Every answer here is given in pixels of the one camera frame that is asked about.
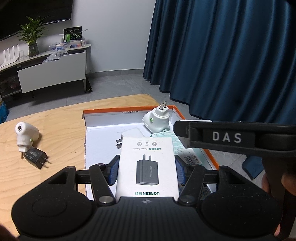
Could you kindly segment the person right hand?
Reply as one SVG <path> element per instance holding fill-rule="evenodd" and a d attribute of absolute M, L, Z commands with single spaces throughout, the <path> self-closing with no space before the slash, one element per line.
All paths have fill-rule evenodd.
<path fill-rule="evenodd" d="M 262 189 L 276 199 L 284 199 L 288 192 L 295 196 L 295 175 L 285 173 L 265 173 L 261 182 Z"/>

